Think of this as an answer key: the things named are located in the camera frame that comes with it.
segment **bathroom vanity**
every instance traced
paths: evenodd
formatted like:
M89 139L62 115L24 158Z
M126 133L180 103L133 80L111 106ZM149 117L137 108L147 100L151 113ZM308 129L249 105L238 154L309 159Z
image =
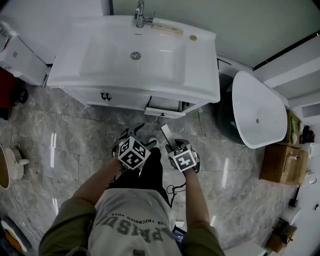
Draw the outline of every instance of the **bathroom vanity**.
M133 16L81 19L64 38L47 86L84 105L179 118L220 100L215 38L157 18L142 27Z

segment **faucet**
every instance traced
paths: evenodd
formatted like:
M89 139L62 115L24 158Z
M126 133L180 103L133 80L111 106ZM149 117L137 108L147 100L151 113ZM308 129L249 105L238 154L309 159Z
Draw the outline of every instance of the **faucet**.
M134 13L134 19L136 20L135 26L139 29L143 28L145 24L152 24L154 21L154 18L144 16L144 6L145 1L139 0Z

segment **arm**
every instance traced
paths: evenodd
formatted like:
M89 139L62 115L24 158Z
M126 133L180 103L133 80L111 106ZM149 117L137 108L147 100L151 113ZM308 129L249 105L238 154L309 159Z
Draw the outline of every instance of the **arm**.
M82 184L72 197L83 199L95 206L106 190L108 184L120 169L120 161L117 157L113 157L84 184Z
M182 240L185 256L224 256L216 230L210 226L209 212L196 172L191 168L184 172L186 194L187 232Z
M119 160L112 158L61 205L53 224L40 242L39 255L62 256L74 248L88 248L97 213L95 205L120 168Z
M185 171L186 225L188 229L209 227L209 212L198 176L193 169Z

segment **shoe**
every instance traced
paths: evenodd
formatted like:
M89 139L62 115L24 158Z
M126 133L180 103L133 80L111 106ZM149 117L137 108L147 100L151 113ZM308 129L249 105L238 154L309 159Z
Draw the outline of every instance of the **shoe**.
M152 142L152 141L156 141L156 144L154 145L154 148L159 148L159 140L155 137L151 137L149 139L149 143Z

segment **drain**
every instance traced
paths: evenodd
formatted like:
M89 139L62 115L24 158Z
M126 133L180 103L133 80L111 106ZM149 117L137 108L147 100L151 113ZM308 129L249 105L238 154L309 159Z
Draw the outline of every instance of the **drain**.
M141 58L141 53L138 51L134 51L133 53L131 53L131 59L133 60L139 60Z

